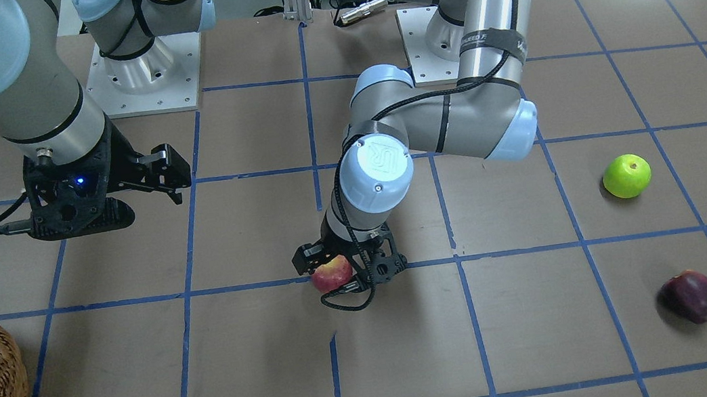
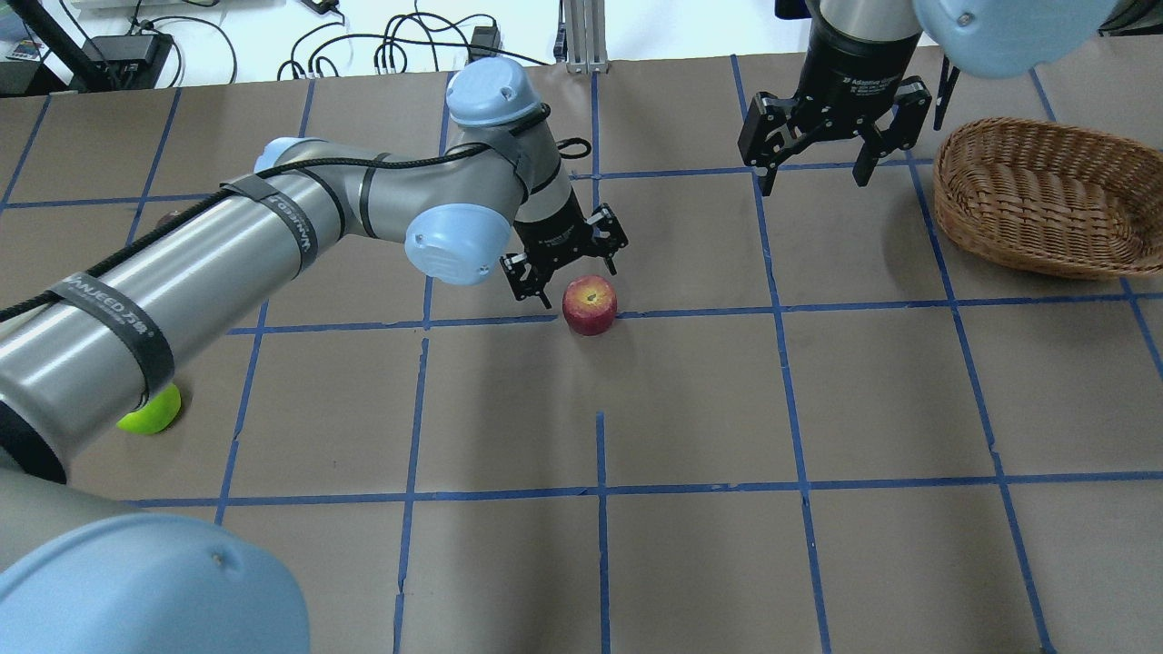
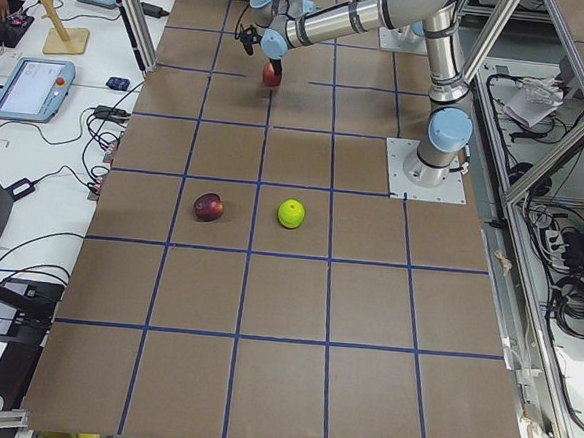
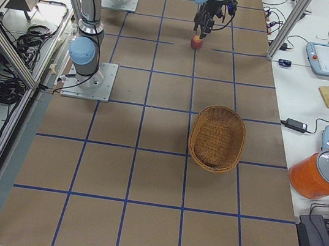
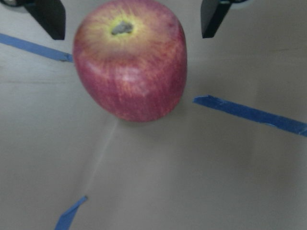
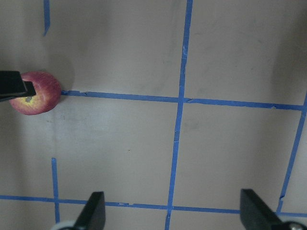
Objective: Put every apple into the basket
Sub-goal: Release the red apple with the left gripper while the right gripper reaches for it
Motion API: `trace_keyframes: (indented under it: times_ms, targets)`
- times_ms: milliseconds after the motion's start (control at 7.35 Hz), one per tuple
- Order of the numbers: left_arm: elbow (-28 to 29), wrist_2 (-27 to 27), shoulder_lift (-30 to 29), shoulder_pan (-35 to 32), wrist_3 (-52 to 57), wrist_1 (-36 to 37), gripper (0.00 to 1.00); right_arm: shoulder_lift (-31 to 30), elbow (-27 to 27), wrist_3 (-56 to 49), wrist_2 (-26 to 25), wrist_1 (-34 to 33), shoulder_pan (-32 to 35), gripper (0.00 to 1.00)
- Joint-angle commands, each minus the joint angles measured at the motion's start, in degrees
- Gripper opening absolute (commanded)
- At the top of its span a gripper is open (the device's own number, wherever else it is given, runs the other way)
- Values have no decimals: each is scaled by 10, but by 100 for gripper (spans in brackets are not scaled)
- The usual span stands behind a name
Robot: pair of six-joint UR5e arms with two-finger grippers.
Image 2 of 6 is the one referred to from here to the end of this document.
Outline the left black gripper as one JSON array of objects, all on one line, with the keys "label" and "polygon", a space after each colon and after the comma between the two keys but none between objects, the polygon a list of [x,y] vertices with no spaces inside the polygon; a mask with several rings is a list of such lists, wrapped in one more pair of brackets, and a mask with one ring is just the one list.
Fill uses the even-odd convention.
[{"label": "left black gripper", "polygon": [[516,232],[526,255],[504,255],[500,265],[515,301],[536,298],[544,310],[552,310],[545,291],[552,273],[578,258],[591,257],[602,260],[607,272],[616,276],[614,257],[629,244],[609,204],[598,204],[588,216],[575,191],[547,218],[518,221]]}]

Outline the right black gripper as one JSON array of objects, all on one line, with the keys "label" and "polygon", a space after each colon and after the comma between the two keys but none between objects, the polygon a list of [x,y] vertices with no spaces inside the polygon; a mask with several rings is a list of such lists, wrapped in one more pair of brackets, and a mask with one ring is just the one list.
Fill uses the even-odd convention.
[{"label": "right black gripper", "polygon": [[[905,74],[918,42],[918,30],[902,40],[869,41],[813,17],[795,100],[758,92],[748,104],[739,152],[759,193],[771,194],[782,164],[819,140],[847,140],[857,130],[863,140],[852,171],[857,185],[868,185],[890,152],[908,152],[933,104],[925,81]],[[882,130],[876,121],[890,108],[893,118]]]}]

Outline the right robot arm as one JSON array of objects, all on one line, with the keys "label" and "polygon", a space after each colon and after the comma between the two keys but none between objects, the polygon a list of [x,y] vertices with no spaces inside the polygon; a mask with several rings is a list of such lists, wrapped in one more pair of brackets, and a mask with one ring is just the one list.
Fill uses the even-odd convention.
[{"label": "right robot arm", "polygon": [[777,1],[809,22],[793,95],[752,95],[739,136],[769,197],[778,169],[814,144],[857,138],[865,186],[889,154],[909,152],[928,113],[944,115],[959,74],[1004,79],[1059,61],[1116,10],[1113,1]]}]

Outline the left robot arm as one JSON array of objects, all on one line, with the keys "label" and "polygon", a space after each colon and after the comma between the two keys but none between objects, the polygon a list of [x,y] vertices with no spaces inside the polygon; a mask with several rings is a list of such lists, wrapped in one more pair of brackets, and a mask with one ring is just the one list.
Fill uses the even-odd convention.
[{"label": "left robot arm", "polygon": [[526,70],[454,74],[461,136],[428,159],[277,138],[254,173],[87,272],[3,310],[5,653],[307,653],[294,575],[224,527],[69,485],[80,452],[345,236],[404,246],[419,272],[519,301],[628,239],[579,207],[550,109]]}]

